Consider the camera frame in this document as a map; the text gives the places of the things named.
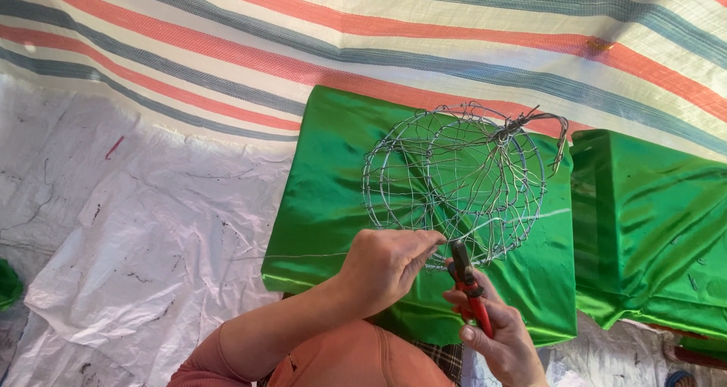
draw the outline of metal wire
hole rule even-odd
[[[362,170],[363,204],[374,226],[440,231],[465,243],[474,266],[519,247],[546,191],[540,153],[522,127],[537,119],[560,122],[553,174],[568,130],[566,119],[534,112],[511,119],[470,102],[396,123],[365,156]],[[427,270],[443,270],[445,257],[432,255]]]

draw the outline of green cloth-covered box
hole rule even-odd
[[[353,236],[360,229],[373,228],[362,206],[364,155],[415,110],[323,86],[314,88],[262,264],[268,290],[304,292],[339,271]],[[535,134],[532,138],[544,162],[555,156],[555,139]],[[559,172],[548,179],[542,215],[570,209],[570,169],[566,150]],[[522,312],[536,345],[576,335],[571,215],[554,214],[535,221],[521,247],[485,268],[503,298]],[[441,297],[453,285],[446,272],[423,271],[411,292],[374,320],[408,340],[459,343],[462,321]]]
[[[578,309],[727,338],[727,165],[614,131],[573,142]]]

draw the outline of person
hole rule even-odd
[[[274,370],[269,386],[453,385],[421,350],[364,321],[412,287],[426,259],[445,243],[436,231],[363,230],[338,274],[304,293],[241,314],[215,329],[171,377],[168,387],[242,387]],[[464,325],[459,336],[505,386],[547,386],[517,309],[481,272],[494,338]],[[443,297],[468,314],[464,293]]]

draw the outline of hand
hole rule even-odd
[[[332,278],[345,299],[354,301],[358,318],[366,318],[393,305],[412,288],[425,261],[445,238],[437,231],[364,229],[353,238],[341,271]]]
[[[504,304],[484,273],[475,270],[473,274],[477,283],[484,288],[481,299],[490,317],[495,337],[490,339],[478,327],[469,325],[462,326],[459,337],[465,345],[485,357],[490,371],[504,386],[547,387],[545,371],[520,312]],[[454,304],[453,312],[462,314],[463,317],[472,316],[472,309],[463,292],[449,290],[442,296]]]

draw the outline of red pliers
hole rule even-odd
[[[467,248],[461,241],[452,242],[451,248],[453,261],[447,266],[447,271],[449,271],[449,275],[454,279],[457,290],[461,290],[467,295],[470,307],[477,320],[477,326],[485,332],[487,337],[492,339],[493,333],[490,318],[487,316],[485,305],[480,299],[484,289],[477,284],[477,280],[475,280],[475,276],[472,274],[473,268],[470,264],[470,257],[467,255]]]

